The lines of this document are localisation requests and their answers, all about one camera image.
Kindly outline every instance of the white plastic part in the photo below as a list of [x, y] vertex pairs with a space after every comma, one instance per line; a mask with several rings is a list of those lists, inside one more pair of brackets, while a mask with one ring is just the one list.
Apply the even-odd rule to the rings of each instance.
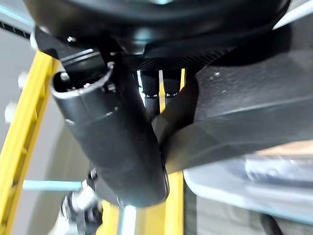
[[184, 178], [199, 197], [313, 224], [313, 188], [252, 181], [244, 159], [187, 169]]
[[17, 103], [11, 101], [8, 103], [4, 111], [5, 123], [12, 123], [17, 105]]
[[280, 28], [286, 24], [296, 21], [302, 17], [305, 17], [313, 13], [313, 0], [296, 7], [295, 9], [287, 12], [282, 19], [274, 26], [273, 29]]
[[27, 79], [28, 79], [28, 72], [26, 71], [21, 72], [18, 78], [18, 86], [19, 86], [20, 91], [24, 89]]
[[30, 40], [31, 48], [33, 48], [34, 50], [37, 50], [38, 49], [38, 44], [36, 42], [36, 38], [35, 38], [34, 32], [31, 32], [29, 40]]

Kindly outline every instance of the light blue rod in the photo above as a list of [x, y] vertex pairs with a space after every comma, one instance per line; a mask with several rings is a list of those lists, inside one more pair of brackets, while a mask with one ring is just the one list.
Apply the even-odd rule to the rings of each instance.
[[25, 19], [24, 17], [22, 16], [19, 16], [18, 13], [14, 12], [13, 10], [9, 9], [9, 8], [6, 8], [5, 6], [2, 6], [0, 5], [0, 13], [1, 14], [4, 14], [4, 15], [7, 15], [19, 22], [22, 22], [26, 25], [29, 25], [29, 26], [34, 26], [34, 23], [28, 19]]
[[28, 191], [79, 191], [82, 182], [24, 180], [23, 190]]

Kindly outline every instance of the yellow metal frame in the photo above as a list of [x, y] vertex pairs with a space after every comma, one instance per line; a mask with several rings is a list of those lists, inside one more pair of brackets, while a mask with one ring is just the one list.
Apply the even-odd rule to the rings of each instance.
[[[181, 71], [180, 89], [185, 86]], [[164, 85], [160, 83], [160, 112], [165, 109]], [[164, 203], [137, 211], [135, 235], [183, 235], [183, 174], [169, 175], [170, 194]]]
[[59, 62], [37, 52], [0, 155], [0, 235], [9, 235]]

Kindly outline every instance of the yellow bar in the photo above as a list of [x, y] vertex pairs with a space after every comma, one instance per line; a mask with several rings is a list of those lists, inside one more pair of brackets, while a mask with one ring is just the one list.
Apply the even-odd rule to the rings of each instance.
[[0, 155], [0, 225], [3, 235], [9, 235], [22, 191], [32, 150], [49, 98], [48, 80], [59, 67], [59, 62], [37, 52], [29, 71], [13, 122], [10, 125]]
[[[185, 69], [181, 71], [180, 89], [185, 85]], [[160, 83], [160, 112], [165, 109], [164, 83]], [[137, 210], [135, 235], [183, 235], [183, 174], [169, 175], [170, 194], [159, 205]]]
[[102, 225], [96, 235], [117, 235], [119, 222], [119, 208], [107, 201], [102, 202]]

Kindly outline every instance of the black cylindrical tube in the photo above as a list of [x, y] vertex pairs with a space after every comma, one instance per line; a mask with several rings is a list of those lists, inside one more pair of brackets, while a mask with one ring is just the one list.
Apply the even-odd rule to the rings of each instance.
[[147, 207], [168, 195], [157, 139], [131, 74], [118, 71], [82, 87], [57, 73], [51, 92], [68, 127], [123, 205]]

